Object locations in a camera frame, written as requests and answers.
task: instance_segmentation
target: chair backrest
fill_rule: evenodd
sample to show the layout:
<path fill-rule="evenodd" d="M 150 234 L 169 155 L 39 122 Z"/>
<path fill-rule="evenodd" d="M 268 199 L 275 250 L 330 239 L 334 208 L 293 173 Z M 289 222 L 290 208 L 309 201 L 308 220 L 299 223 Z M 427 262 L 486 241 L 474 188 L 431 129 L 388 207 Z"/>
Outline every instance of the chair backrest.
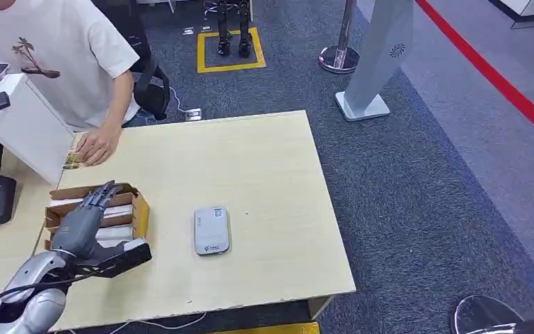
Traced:
<path fill-rule="evenodd" d="M 150 45 L 136 0 L 91 0 L 140 56 L 130 69 L 142 73 L 151 58 Z"/>

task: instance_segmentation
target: person's hand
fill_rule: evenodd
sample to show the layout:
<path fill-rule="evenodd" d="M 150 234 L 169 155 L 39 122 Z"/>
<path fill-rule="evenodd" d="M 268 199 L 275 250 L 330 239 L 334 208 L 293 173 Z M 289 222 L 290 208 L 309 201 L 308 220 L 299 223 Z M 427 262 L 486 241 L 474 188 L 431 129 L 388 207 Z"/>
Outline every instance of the person's hand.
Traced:
<path fill-rule="evenodd" d="M 84 134 L 76 146 L 78 158 L 87 166 L 105 162 L 114 152 L 122 134 L 121 125 L 102 125 Z"/>

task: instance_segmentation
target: red line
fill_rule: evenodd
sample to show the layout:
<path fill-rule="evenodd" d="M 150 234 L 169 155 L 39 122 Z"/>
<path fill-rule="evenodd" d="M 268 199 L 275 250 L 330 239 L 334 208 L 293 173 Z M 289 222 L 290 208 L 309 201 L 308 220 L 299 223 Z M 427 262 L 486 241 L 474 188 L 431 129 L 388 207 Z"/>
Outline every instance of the red line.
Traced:
<path fill-rule="evenodd" d="M 534 104 L 498 73 L 449 23 L 427 2 L 416 0 L 437 28 L 460 50 L 474 67 L 534 124 Z"/>

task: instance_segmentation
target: open cardboard box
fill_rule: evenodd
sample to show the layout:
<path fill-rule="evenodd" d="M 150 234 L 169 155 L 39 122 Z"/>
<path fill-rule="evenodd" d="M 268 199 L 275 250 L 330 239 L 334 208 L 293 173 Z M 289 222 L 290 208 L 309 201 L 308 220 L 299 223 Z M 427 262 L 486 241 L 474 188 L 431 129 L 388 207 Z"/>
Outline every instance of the open cardboard box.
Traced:
<path fill-rule="evenodd" d="M 144 196 L 134 187 L 127 183 L 120 183 L 123 187 L 118 191 L 109 201 L 108 207 L 117 207 L 119 205 L 132 204 L 132 215 L 116 216 L 104 218 L 101 223 L 101 228 L 110 226 L 132 224 L 132 237 L 144 238 L 148 231 L 148 212 L 149 206 Z M 69 200 L 73 198 L 85 198 L 89 193 L 97 189 L 97 186 L 80 186 L 78 188 L 56 189 L 50 191 L 52 200 Z M 50 238 L 44 240 L 44 248 L 49 251 L 51 248 L 51 240 L 56 233 L 60 221 L 64 216 L 69 214 L 72 210 L 79 206 L 80 203 L 71 203 L 64 205 L 57 205 L 46 208 L 46 218 L 44 226 L 50 231 Z"/>

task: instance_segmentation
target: robotic hand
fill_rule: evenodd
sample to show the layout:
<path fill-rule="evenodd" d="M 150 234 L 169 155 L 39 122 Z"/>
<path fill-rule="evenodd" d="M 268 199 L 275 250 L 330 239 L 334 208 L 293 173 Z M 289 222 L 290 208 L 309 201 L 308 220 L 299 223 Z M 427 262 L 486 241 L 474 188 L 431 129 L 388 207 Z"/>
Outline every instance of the robotic hand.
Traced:
<path fill-rule="evenodd" d="M 19 268 L 0 294 L 0 334 L 47 333 L 62 315 L 73 282 L 112 278 L 152 258 L 144 239 L 110 248 L 95 239 L 109 200 L 121 189 L 110 181 L 93 191 L 60 222 L 51 251 Z"/>

